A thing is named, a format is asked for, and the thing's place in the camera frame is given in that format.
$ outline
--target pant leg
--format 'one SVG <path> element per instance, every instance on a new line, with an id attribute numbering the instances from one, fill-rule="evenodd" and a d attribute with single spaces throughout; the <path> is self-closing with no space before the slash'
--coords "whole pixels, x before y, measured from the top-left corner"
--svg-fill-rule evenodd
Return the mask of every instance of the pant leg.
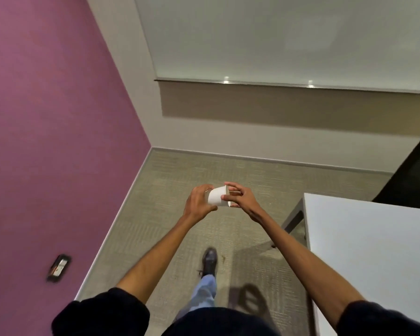
<path id="1" fill-rule="evenodd" d="M 214 297 L 216 296 L 216 278 L 213 275 L 202 277 L 196 288 L 193 290 L 190 302 L 182 308 L 174 321 L 183 317 L 187 312 L 214 307 Z"/>

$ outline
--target white table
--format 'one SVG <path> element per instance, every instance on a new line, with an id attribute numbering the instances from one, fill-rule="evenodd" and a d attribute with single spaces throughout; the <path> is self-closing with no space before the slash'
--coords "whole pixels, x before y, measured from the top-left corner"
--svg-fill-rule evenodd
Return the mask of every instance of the white table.
<path id="1" fill-rule="evenodd" d="M 420 322 L 420 209 L 305 193 L 282 227 L 300 211 L 311 251 L 366 299 Z M 315 305 L 314 318 L 318 335 L 336 335 Z"/>

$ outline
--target black chair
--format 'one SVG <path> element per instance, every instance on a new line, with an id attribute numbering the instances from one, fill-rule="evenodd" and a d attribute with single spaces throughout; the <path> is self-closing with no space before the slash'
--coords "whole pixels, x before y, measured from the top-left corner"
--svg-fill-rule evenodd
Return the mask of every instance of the black chair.
<path id="1" fill-rule="evenodd" d="M 372 202 L 420 209 L 420 142 Z"/>

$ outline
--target beige wall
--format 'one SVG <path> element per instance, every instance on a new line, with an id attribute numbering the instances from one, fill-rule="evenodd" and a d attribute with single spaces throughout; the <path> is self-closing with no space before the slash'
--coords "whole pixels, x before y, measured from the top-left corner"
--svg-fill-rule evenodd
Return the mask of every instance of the beige wall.
<path id="1" fill-rule="evenodd" d="M 134 0 L 88 1 L 152 146 L 393 172 L 420 139 L 420 95 L 159 87 Z"/>

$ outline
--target black shoe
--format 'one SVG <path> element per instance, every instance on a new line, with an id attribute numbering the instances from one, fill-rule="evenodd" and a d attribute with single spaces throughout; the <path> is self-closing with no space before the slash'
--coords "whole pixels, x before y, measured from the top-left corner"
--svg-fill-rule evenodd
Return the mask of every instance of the black shoe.
<path id="1" fill-rule="evenodd" d="M 205 275 L 216 274 L 216 265 L 218 264 L 218 254 L 215 248 L 208 248 L 202 257 L 202 277 Z"/>

